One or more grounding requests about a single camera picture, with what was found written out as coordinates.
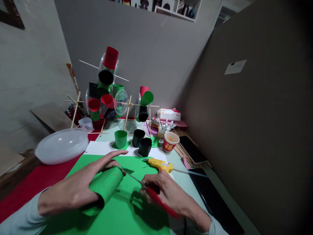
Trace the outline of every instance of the red and white paper cup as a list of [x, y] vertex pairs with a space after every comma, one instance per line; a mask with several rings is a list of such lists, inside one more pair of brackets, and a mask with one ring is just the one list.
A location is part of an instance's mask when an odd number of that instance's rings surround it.
[[179, 143], [178, 135], [172, 132], [166, 132], [164, 134], [164, 142], [163, 142], [163, 149], [166, 152], [172, 152], [175, 146]]

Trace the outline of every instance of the right hand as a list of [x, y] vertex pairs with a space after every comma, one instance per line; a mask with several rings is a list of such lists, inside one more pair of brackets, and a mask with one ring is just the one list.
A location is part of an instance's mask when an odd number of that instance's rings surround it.
[[[145, 175], [142, 183], [155, 184], [160, 188], [159, 197], [176, 213], [191, 219], [200, 232], [208, 232], [211, 225], [209, 215], [189, 196], [165, 170], [154, 175]], [[140, 193], [144, 195], [150, 204], [154, 204], [146, 189]]]

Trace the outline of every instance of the wooden board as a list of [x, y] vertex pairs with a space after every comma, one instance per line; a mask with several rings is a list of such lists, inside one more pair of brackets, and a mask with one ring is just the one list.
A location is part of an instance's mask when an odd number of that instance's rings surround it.
[[23, 156], [13, 152], [4, 143], [0, 143], [0, 176], [23, 160]]
[[33, 108], [30, 111], [55, 132], [71, 128], [72, 120], [53, 102]]

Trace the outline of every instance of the white plastic bowl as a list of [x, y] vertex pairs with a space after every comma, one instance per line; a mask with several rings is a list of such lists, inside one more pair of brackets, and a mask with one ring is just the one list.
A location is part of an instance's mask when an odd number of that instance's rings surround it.
[[88, 143], [86, 131], [80, 128], [65, 129], [40, 141], [35, 150], [35, 155], [44, 164], [61, 164], [84, 152]]

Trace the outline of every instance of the picture frame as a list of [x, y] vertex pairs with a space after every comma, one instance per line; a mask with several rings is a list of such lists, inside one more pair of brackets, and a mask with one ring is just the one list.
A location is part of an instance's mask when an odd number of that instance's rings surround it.
[[19, 29], [25, 29], [13, 0], [0, 0], [0, 21]]

